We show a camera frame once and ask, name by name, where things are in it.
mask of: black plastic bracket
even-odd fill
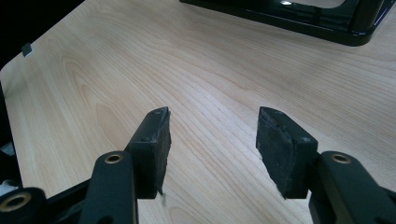
[[[347,46],[368,43],[396,0],[346,0],[322,8],[285,0],[180,0]]]
[[[316,224],[396,223],[396,193],[381,188],[355,158],[336,151],[317,153],[318,142],[284,113],[261,107],[256,148],[286,199],[308,190]]]

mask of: black object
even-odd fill
[[[2,0],[0,1],[0,70],[83,0]]]
[[[139,179],[136,186],[139,199],[154,199],[157,191],[163,194],[166,158],[172,143],[169,117],[168,107],[148,113],[125,148],[132,155],[134,174]]]
[[[346,0],[334,8],[285,0],[180,0],[348,46],[368,43],[395,0]]]
[[[6,101],[3,88],[0,83],[0,147],[12,141],[11,128],[9,126]]]
[[[102,155],[90,180],[52,198],[46,200],[34,188],[0,197],[1,223],[138,223],[137,199],[155,198],[162,190],[171,145],[169,119],[167,107],[149,112],[124,151]]]
[[[102,155],[93,168],[79,223],[137,223],[134,169],[128,152]]]
[[[286,199],[305,198],[314,223],[396,223],[395,192],[379,187],[358,160],[318,142],[284,113],[260,108],[256,147]]]
[[[21,50],[22,50],[23,57],[27,57],[33,52],[32,46],[30,45],[30,43],[26,43],[25,45],[23,45]]]
[[[305,198],[306,164],[318,157],[318,141],[280,111],[260,108],[256,148],[284,198]]]

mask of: wood grain surface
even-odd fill
[[[255,148],[263,105],[396,190],[395,24],[393,9],[351,48],[177,0],[87,0],[1,70],[23,184],[49,197],[88,179],[167,105],[166,196],[139,201],[141,223],[311,223]]]

